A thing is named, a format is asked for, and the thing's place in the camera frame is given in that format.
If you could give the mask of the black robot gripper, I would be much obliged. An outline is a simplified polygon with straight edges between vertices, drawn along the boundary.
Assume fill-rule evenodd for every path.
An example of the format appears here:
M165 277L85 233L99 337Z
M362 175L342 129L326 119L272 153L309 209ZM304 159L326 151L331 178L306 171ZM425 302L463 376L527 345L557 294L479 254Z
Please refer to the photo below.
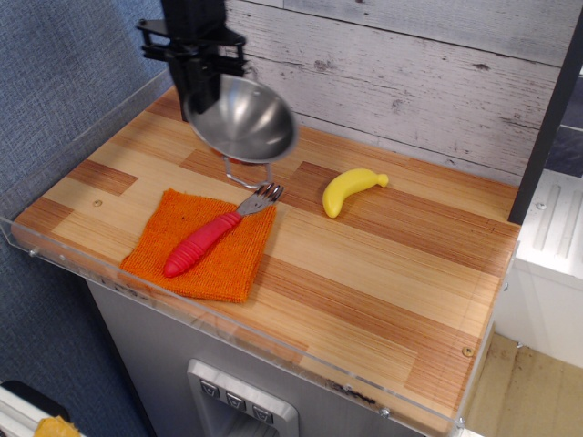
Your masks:
M242 76L246 38L227 27L223 1L163 1L162 19L140 19L145 58L169 62L182 114L206 112L220 97L220 74Z

